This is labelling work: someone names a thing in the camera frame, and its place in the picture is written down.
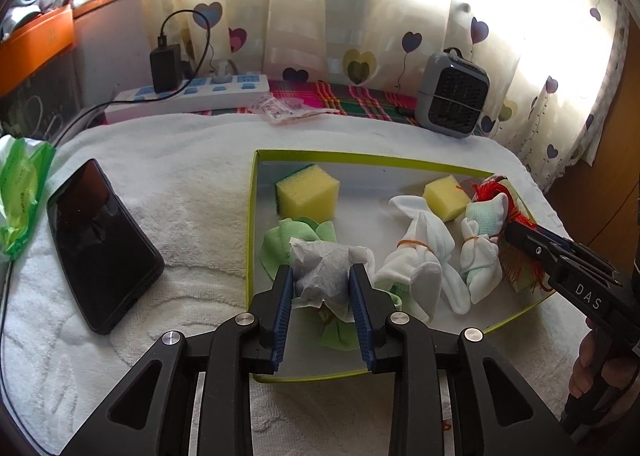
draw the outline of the human hand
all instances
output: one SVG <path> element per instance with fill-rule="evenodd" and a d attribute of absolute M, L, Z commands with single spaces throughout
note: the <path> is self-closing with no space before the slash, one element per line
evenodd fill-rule
<path fill-rule="evenodd" d="M 589 370 L 589 366 L 595 354 L 593 334 L 595 325 L 590 321 L 590 319 L 587 319 L 586 323 L 592 331 L 587 334 L 580 344 L 580 354 L 574 364 L 574 373 L 569 379 L 569 392 L 575 398 L 580 398 L 591 389 L 591 386 L 593 386 L 593 375 Z M 639 363 L 640 361 L 631 357 L 609 360 L 602 369 L 602 378 L 604 378 L 604 381 L 609 386 L 616 389 L 625 389 L 631 379 L 636 375 Z M 597 427 L 607 425 L 622 418 L 631 406 L 633 406 L 639 392 L 640 383 L 636 378 L 635 383 L 619 399 L 619 401 L 611 407 L 609 414 L 597 425 Z"/>

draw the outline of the orange container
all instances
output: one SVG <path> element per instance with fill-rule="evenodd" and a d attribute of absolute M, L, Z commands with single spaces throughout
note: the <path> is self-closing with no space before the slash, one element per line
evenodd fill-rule
<path fill-rule="evenodd" d="M 70 6 L 37 17 L 0 43 L 0 97 L 76 42 Z"/>

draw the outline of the yellow sponge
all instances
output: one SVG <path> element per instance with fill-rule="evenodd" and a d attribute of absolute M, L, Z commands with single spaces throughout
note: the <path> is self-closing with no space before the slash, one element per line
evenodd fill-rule
<path fill-rule="evenodd" d="M 428 183 L 422 197 L 427 201 L 431 211 L 444 222 L 460 216 L 466 205 L 471 203 L 452 175 Z"/>
<path fill-rule="evenodd" d="M 333 219 L 340 181 L 317 165 L 310 165 L 276 184 L 278 214 L 282 218 L 305 216 L 318 223 Z"/>

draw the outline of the heater grille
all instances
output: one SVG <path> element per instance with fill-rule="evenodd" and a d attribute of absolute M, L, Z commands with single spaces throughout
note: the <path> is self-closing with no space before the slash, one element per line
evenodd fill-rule
<path fill-rule="evenodd" d="M 456 68 L 444 69 L 429 109 L 430 122 L 470 134 L 478 122 L 488 90 L 487 84 L 473 75 Z"/>

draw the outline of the blue gripper pad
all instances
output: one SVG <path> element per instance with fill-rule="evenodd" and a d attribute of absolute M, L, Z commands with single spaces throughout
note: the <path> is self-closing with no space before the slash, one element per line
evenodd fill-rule
<path fill-rule="evenodd" d="M 353 309 L 353 318 L 356 324 L 356 332 L 358 334 L 358 343 L 360 344 L 360 354 L 363 362 L 367 365 L 367 370 L 373 370 L 375 353 L 373 347 L 373 328 L 369 319 L 369 313 L 364 302 L 362 289 L 358 282 L 356 271 L 349 271 L 349 298 L 351 309 Z"/>
<path fill-rule="evenodd" d="M 293 271 L 287 271 L 284 289 L 280 297 L 278 312 L 273 327 L 273 351 L 271 353 L 271 363 L 274 372 L 284 358 L 284 345 L 287 341 L 287 331 L 289 330 L 289 319 L 291 317 L 291 300 L 293 299 Z"/>
<path fill-rule="evenodd" d="M 562 236 L 558 236 L 557 234 L 551 232 L 548 229 L 545 229 L 544 227 L 536 227 L 536 230 L 539 233 L 545 235 L 547 238 L 549 238 L 553 242 L 560 245 L 563 249 L 569 252 L 573 252 L 574 247 L 573 247 L 573 242 L 571 240 L 568 240 L 567 238 L 563 238 Z"/>

